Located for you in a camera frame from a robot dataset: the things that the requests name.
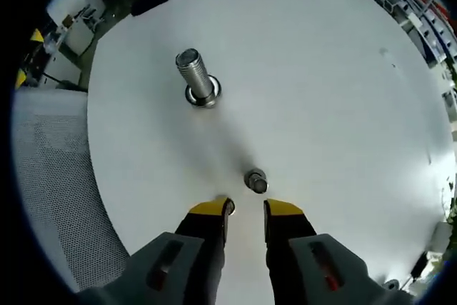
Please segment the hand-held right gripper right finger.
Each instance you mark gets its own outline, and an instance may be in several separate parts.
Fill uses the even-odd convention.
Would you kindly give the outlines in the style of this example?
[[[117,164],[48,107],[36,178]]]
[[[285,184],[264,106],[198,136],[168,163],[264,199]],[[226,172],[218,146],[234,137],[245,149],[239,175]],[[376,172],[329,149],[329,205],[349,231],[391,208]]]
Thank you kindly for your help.
[[[276,304],[402,304],[396,286],[377,284],[366,263],[328,234],[317,234],[292,203],[267,199],[266,265]]]

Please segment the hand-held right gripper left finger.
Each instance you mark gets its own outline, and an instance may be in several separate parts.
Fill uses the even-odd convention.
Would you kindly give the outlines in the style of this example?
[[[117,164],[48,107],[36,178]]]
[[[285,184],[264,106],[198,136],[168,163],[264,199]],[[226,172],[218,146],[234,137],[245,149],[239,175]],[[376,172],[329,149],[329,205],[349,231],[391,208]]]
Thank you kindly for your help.
[[[214,304],[224,267],[234,202],[195,205],[174,232],[164,232],[130,257],[117,287],[122,304]]]

